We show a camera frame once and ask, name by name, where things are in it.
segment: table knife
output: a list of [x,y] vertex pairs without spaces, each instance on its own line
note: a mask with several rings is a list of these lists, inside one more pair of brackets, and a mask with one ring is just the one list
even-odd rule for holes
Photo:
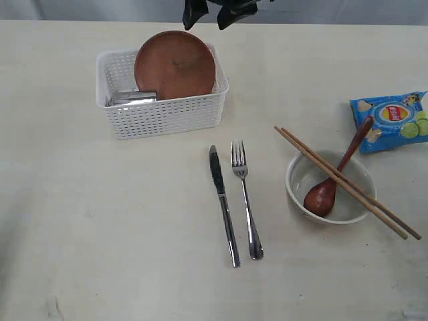
[[225,185],[223,183],[223,175],[221,174],[221,167],[217,150],[215,146],[209,149],[209,167],[213,175],[214,185],[217,188],[221,210],[223,212],[223,220],[225,222],[225,230],[227,237],[227,244],[229,246],[230,256],[234,268],[238,268],[241,263],[239,261],[238,247],[236,245],[235,234],[233,232],[232,220],[230,218],[229,205],[227,204]]

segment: chip bag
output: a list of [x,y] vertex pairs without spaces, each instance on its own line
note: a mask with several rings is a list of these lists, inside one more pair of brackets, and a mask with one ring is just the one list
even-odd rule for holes
[[357,128],[367,116],[374,124],[360,146],[361,153],[428,141],[428,116],[421,99],[427,92],[401,96],[361,98],[350,101]]

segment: bowl rim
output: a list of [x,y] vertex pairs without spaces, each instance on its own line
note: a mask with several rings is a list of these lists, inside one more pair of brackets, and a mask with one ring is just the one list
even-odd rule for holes
[[[338,156],[343,156],[345,153],[344,152],[339,152],[337,150],[330,150],[330,149],[320,149],[320,150],[315,150],[318,154],[322,154],[323,152],[329,152],[329,153],[333,153],[336,154]],[[290,178],[291,178],[291,173],[293,168],[295,167],[295,165],[297,164],[297,162],[302,158],[305,157],[301,152],[299,152],[299,154],[293,158],[293,160],[289,163],[288,168],[287,168],[287,172],[286,172],[286,189],[288,192],[288,195],[292,198],[293,202],[299,207],[299,209],[303,212],[305,212],[306,214],[308,214],[309,216],[319,220],[319,221],[323,221],[325,223],[330,223],[330,224],[336,224],[336,225],[344,225],[344,224],[351,224],[351,223],[356,223],[361,221],[362,219],[364,219],[368,213],[369,210],[366,209],[366,211],[358,216],[355,217],[354,219],[348,219],[346,221],[333,221],[331,219],[325,219],[323,217],[320,217],[316,214],[313,214],[313,212],[307,210],[300,202],[299,200],[297,200],[296,196],[294,195],[292,188],[290,186]],[[376,184],[375,181],[373,180],[373,178],[371,177],[370,173],[368,172],[368,170],[364,167],[363,164],[361,164],[358,160],[352,158],[350,160],[350,162],[353,162],[357,167],[359,167],[363,172],[366,173],[366,176],[369,179],[369,183],[373,186],[373,191],[374,191],[374,195],[373,198],[377,199],[377,189],[376,189]]]

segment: gray wall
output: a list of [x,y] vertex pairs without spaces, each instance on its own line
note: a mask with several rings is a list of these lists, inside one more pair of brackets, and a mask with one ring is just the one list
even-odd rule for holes
[[[184,0],[0,0],[0,19],[178,22]],[[210,5],[201,22],[215,22]],[[247,23],[428,25],[428,0],[268,0]]]

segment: fork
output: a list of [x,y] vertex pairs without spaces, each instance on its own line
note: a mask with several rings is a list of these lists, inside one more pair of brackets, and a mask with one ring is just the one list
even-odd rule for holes
[[255,228],[253,215],[249,206],[247,185],[245,184],[245,177],[248,175],[247,159],[245,157],[245,150],[243,148],[243,141],[232,141],[232,170],[242,181],[243,196],[245,207],[247,209],[247,225],[248,225],[248,245],[249,254],[252,259],[261,259],[263,257],[263,248],[261,247],[259,235]]

